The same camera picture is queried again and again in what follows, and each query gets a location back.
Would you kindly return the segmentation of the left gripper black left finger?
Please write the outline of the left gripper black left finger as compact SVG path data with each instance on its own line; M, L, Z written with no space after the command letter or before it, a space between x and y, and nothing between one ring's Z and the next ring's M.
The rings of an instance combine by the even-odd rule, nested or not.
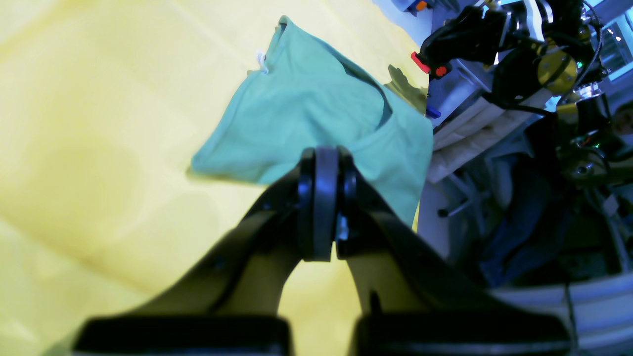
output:
M77 356L293 356L278 317L287 278L314 253L310 218L321 149L265 189L240 223L176 284L142 306L89 320Z

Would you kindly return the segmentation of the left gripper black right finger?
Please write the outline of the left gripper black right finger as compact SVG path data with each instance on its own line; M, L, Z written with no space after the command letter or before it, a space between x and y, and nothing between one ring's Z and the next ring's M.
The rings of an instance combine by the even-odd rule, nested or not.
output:
M498 300L448 265L389 208L344 148L321 150L321 214L362 315L351 356L565 356L559 318Z

